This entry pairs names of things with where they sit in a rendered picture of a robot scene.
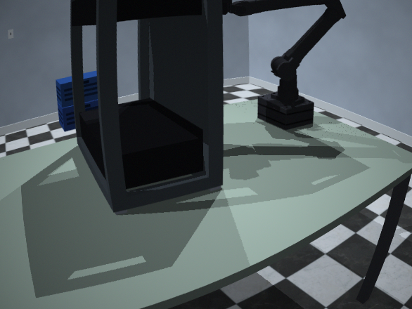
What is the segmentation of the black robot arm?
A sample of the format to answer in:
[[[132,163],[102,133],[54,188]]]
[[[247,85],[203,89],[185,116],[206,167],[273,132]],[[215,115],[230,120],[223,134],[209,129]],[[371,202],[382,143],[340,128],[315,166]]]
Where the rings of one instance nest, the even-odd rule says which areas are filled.
[[[239,2],[241,1],[232,3],[232,0],[222,0],[223,15],[229,12],[238,16],[246,16],[284,8],[326,5],[327,9],[323,15],[307,30],[296,44],[282,56],[277,56],[271,61],[271,72],[281,78],[278,91],[271,93],[271,98],[290,105],[303,103],[304,97],[298,96],[299,90],[296,87],[296,69],[300,66],[305,55],[310,52],[326,32],[341,18],[344,19],[346,17],[340,0],[242,0],[242,3]],[[335,10],[333,10],[333,8],[335,8]]]

